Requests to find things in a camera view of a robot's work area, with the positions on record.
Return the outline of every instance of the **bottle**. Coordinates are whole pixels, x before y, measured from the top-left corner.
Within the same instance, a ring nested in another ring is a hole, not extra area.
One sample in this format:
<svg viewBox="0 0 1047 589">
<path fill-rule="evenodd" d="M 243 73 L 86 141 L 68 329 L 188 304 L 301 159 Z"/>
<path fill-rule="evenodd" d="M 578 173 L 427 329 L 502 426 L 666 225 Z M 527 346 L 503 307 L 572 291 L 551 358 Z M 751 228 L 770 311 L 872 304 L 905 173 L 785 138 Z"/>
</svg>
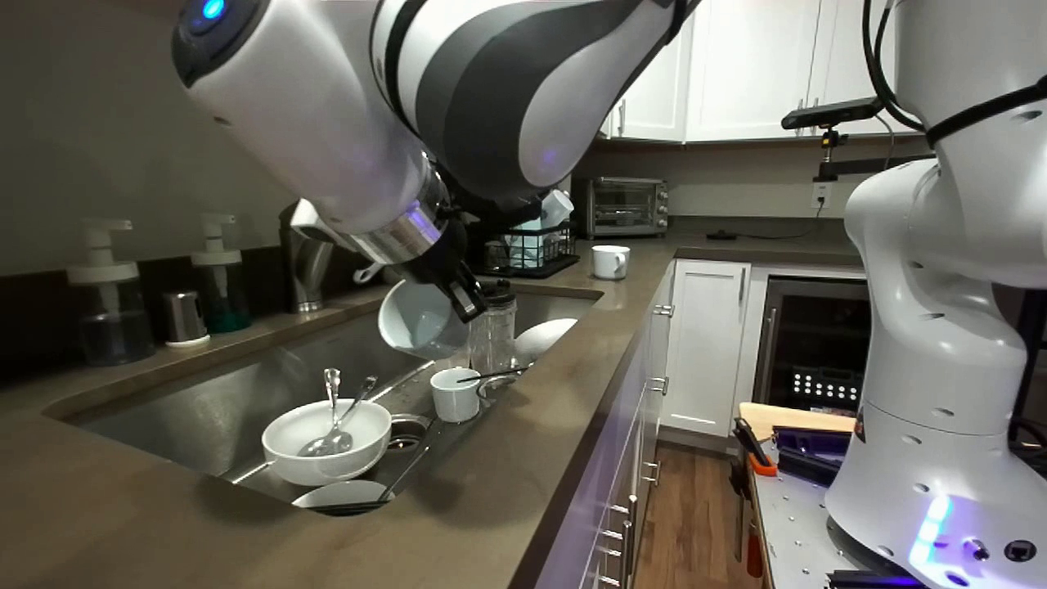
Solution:
<svg viewBox="0 0 1047 589">
<path fill-rule="evenodd" d="M 225 248 L 225 225 L 234 216 L 204 216 L 204 248 L 192 256 L 201 276 L 201 311 L 208 333 L 253 324 L 239 248 Z"/>
<path fill-rule="evenodd" d="M 64 271 L 78 287 L 78 342 L 90 367 L 132 365 L 155 353 L 135 263 L 113 263 L 112 234 L 132 234 L 132 221 L 86 222 L 86 263 Z"/>
</svg>

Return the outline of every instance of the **upper cabinet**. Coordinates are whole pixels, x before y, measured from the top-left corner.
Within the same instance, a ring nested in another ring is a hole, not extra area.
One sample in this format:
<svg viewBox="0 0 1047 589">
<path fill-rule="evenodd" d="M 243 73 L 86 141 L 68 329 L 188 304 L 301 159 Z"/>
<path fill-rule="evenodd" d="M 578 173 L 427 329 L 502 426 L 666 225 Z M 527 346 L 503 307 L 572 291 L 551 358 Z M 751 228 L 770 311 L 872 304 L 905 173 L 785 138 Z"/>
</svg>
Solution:
<svg viewBox="0 0 1047 589">
<path fill-rule="evenodd" d="M 692 19 L 683 23 L 673 43 L 666 43 L 650 65 L 627 85 L 623 108 L 623 138 L 635 141 L 687 141 L 687 103 L 691 103 L 691 43 Z"/>
<path fill-rule="evenodd" d="M 872 28 L 880 19 L 886 0 L 872 0 Z M 821 0 L 819 17 L 819 43 L 816 43 L 816 62 L 812 62 L 812 91 L 808 106 L 828 106 L 828 103 L 851 103 L 851 100 L 872 100 L 872 81 L 864 65 L 862 49 L 862 0 Z M 897 80 L 897 19 L 890 19 L 884 32 L 884 75 Z M 886 134 L 903 132 L 901 120 L 892 120 L 886 112 L 880 112 L 884 120 L 851 120 L 841 124 L 841 134 Z"/>
<path fill-rule="evenodd" d="M 890 81 L 892 29 L 884 35 Z M 872 85 L 862 52 L 862 0 L 700 0 L 679 35 L 625 91 L 606 138 L 802 138 L 812 132 L 783 132 L 793 108 L 870 94 Z M 841 124 L 841 132 L 886 134 L 880 120 Z"/>
<path fill-rule="evenodd" d="M 687 141 L 796 138 L 783 115 L 808 100 L 819 0 L 702 0 L 691 19 Z"/>
</svg>

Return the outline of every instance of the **spoon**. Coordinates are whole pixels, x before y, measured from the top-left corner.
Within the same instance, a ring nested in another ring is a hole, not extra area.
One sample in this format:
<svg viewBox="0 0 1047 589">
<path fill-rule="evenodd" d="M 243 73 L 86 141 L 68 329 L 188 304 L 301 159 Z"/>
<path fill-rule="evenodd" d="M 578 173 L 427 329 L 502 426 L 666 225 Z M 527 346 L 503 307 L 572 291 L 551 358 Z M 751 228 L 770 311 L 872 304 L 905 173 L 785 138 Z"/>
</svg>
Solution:
<svg viewBox="0 0 1047 589">
<path fill-rule="evenodd" d="M 477 380 L 493 380 L 493 376 L 514 376 L 514 375 L 525 375 L 525 370 L 531 370 L 531 365 L 503 367 L 503 370 L 492 370 L 492 375 L 470 375 L 470 376 L 462 376 L 459 382 L 477 382 Z"/>
<path fill-rule="evenodd" d="M 339 419 L 346 419 L 359 407 L 363 394 L 374 390 L 374 387 L 375 387 L 375 376 L 367 376 L 359 394 L 337 415 L 339 370 L 326 367 L 325 370 L 325 390 L 326 390 L 326 400 L 329 400 L 329 428 L 326 428 L 326 435 L 311 438 L 306 446 L 301 446 L 299 456 L 337 456 L 337 453 L 352 448 L 352 435 L 339 428 Z"/>
</svg>

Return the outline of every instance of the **white cabinet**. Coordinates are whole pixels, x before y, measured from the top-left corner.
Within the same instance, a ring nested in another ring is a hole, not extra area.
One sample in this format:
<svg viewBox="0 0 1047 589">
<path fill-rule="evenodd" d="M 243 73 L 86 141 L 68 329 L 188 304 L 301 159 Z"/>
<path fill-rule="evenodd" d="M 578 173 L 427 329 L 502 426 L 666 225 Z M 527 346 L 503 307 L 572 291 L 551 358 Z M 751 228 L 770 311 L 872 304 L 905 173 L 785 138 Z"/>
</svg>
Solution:
<svg viewBox="0 0 1047 589">
<path fill-rule="evenodd" d="M 872 28 L 880 19 L 886 0 L 872 0 Z M 864 49 L 862 49 L 862 0 L 821 0 L 819 17 L 819 43 L 812 62 L 812 91 L 808 106 L 872 100 L 872 81 L 867 75 Z M 884 32 L 884 75 L 892 85 L 897 80 L 897 28 L 890 19 Z M 851 120 L 841 124 L 843 134 L 886 134 L 880 120 Z"/>
<path fill-rule="evenodd" d="M 731 435 L 744 375 L 749 266 L 677 263 L 662 426 Z"/>
<path fill-rule="evenodd" d="M 683 141 L 691 103 L 691 39 L 692 23 L 683 23 L 650 65 L 627 85 L 623 108 L 623 138 L 627 141 Z"/>
<path fill-rule="evenodd" d="M 691 19 L 687 141 L 796 138 L 783 115 L 808 100 L 819 0 L 702 0 Z"/>
<path fill-rule="evenodd" d="M 897 75 L 897 28 L 884 35 Z M 635 80 L 606 138 L 625 141 L 778 141 L 802 106 L 870 100 L 862 49 L 862 0 L 702 0 L 679 35 Z M 880 120 L 843 134 L 886 134 Z"/>
</svg>

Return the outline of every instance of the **faucet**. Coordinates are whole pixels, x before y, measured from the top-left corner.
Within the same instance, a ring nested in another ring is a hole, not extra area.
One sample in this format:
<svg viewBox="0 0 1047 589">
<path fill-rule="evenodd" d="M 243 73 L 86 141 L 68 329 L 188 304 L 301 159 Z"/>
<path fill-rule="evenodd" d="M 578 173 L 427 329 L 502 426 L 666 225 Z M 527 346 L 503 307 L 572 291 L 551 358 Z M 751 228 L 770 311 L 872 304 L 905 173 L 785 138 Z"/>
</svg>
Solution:
<svg viewBox="0 0 1047 589">
<path fill-rule="evenodd" d="M 321 228 L 313 204 L 299 201 L 280 214 L 280 245 L 288 256 L 293 311 L 321 311 L 321 284 L 329 266 L 333 239 Z"/>
</svg>

